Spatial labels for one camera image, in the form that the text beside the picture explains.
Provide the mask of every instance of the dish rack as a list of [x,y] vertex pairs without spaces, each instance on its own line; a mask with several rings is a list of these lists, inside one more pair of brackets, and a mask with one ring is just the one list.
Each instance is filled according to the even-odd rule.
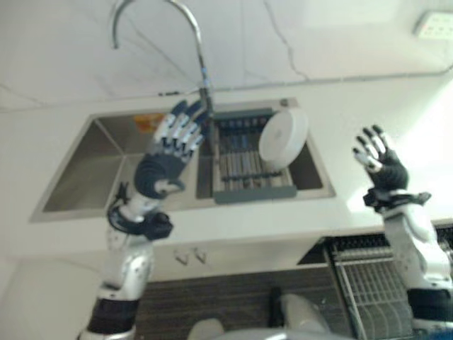
[[216,203],[238,203],[297,194],[289,168],[273,171],[260,158],[261,133],[273,112],[215,122],[212,189]]
[[[437,233],[441,248],[452,258],[453,227]],[[337,237],[329,248],[356,337],[411,338],[411,308],[384,235]]]

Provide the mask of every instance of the curved faucet spout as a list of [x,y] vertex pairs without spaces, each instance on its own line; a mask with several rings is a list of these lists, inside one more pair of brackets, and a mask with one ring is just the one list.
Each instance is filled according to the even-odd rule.
[[[118,0],[112,8],[108,26],[110,32],[110,44],[114,49],[117,49],[119,47],[117,27],[121,14],[125,10],[125,8],[134,1],[135,0]],[[185,4],[181,3],[179,0],[165,0],[165,2],[168,2],[169,4],[175,6],[184,15],[184,17],[189,22],[190,27],[192,28],[192,31],[195,36],[198,63],[200,64],[200,71],[202,77],[202,85],[200,86],[200,96],[206,111],[212,117],[213,104],[211,96],[211,83],[210,78],[207,74],[205,58],[203,57],[202,53],[202,38],[200,26],[198,25],[197,19],[195,19],[195,16],[193,15],[192,11],[190,11],[190,9]]]

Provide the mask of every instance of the sink basin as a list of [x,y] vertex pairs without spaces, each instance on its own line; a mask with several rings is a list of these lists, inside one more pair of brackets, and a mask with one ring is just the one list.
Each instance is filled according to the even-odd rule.
[[[285,107],[295,106],[297,102],[291,98],[217,106],[215,121],[248,117],[257,112],[272,114]],[[169,110],[91,116],[43,193],[31,221],[104,216],[121,182],[130,183],[131,195],[135,168],[154,131],[154,126],[149,123],[155,123],[156,118]],[[216,161],[207,143],[203,144],[194,158],[181,175],[186,190],[168,197],[164,202],[165,210],[207,208],[219,202],[219,192],[216,191],[213,178]],[[334,196],[310,136],[301,154],[288,168],[288,178],[294,197],[287,199]],[[231,196],[231,193],[227,193],[224,203],[279,197],[269,196],[268,191],[262,191],[265,195],[257,193],[259,191],[253,195],[246,193],[239,199],[236,194]]]

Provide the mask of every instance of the white countertop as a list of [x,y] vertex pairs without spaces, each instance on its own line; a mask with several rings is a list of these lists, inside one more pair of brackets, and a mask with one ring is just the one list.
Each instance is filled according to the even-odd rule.
[[[445,83],[426,78],[217,93],[218,103],[295,97],[309,116],[311,137],[336,196],[175,211],[175,228],[164,242],[379,230],[380,217],[362,204],[370,181],[351,154],[356,134],[374,123],[395,137],[411,173],[410,190],[433,194],[427,204],[432,219],[452,221],[453,113],[448,105],[453,107],[453,89],[438,98]],[[105,218],[30,223],[30,216],[87,117],[169,107],[178,99],[138,98],[0,114],[1,252],[37,256],[105,249]]]

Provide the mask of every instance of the sticker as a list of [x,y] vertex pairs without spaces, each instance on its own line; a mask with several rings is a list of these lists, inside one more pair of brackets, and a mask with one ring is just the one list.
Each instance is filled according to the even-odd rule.
[[153,133],[164,119],[164,113],[148,113],[146,115],[135,115],[134,121],[141,133]]

